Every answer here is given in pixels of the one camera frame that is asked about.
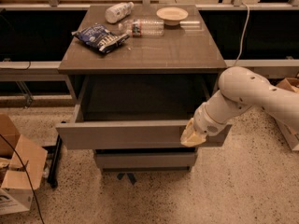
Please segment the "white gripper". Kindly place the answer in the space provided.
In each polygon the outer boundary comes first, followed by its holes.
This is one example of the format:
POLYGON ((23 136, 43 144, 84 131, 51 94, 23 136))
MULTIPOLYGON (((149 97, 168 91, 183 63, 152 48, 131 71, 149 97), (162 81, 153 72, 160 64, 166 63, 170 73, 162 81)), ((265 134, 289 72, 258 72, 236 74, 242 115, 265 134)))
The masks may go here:
POLYGON ((206 136, 216 136, 224 128, 226 123, 218 123, 210 117, 206 111, 206 103, 202 103, 194 112, 181 137, 180 143, 185 147, 195 147, 205 143, 206 136))

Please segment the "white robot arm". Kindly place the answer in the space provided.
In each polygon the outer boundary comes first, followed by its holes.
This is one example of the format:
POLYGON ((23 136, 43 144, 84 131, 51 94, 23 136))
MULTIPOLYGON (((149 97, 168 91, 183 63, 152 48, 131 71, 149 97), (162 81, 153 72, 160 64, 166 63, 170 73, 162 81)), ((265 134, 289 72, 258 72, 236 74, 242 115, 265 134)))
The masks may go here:
POLYGON ((299 132, 299 94, 270 84, 267 78, 245 67, 224 70, 218 81, 219 89, 194 112, 184 129, 180 143, 195 147, 208 136, 218 135, 229 119, 253 106, 299 132))

